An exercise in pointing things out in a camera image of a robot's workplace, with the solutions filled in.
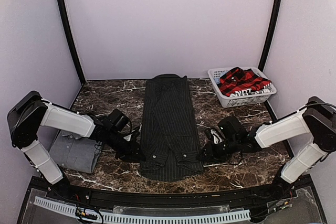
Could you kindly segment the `black pinstriped long sleeve shirt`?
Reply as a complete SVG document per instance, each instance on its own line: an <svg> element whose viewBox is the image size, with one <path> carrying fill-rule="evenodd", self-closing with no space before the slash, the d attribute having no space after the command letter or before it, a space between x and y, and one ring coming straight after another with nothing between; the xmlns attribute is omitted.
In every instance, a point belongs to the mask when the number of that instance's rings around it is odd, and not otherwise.
<svg viewBox="0 0 336 224"><path fill-rule="evenodd" d="M200 142L187 77L162 74L146 82L141 125L143 177L164 182L201 174Z"/></svg>

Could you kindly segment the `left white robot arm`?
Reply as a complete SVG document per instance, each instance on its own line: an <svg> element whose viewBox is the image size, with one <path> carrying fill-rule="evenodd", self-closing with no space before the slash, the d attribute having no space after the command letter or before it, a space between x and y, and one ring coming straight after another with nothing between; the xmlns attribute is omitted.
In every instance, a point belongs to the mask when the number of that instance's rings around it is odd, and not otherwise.
<svg viewBox="0 0 336 224"><path fill-rule="evenodd" d="M146 160L137 137L139 127L124 132L131 120L120 110L107 115L80 113L44 99L39 92L28 92L7 114L12 147L19 149L43 178L54 185L54 193L63 201L74 197L74 189L51 157L40 134L47 131L66 131L95 142L101 142L115 151L116 158L140 163Z"/></svg>

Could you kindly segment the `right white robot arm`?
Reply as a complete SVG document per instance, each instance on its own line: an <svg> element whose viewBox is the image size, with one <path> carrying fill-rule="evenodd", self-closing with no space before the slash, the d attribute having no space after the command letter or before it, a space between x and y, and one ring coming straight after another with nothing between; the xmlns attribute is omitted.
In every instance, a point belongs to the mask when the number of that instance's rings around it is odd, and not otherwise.
<svg viewBox="0 0 336 224"><path fill-rule="evenodd" d="M303 173L335 152L335 105L311 97L297 111L250 131L237 117L229 116L218 123L218 129L206 129L205 134L209 141L197 157L205 162L226 161L234 153L255 153L289 138L311 134L312 139L277 171L268 187L269 197L278 200Z"/></svg>

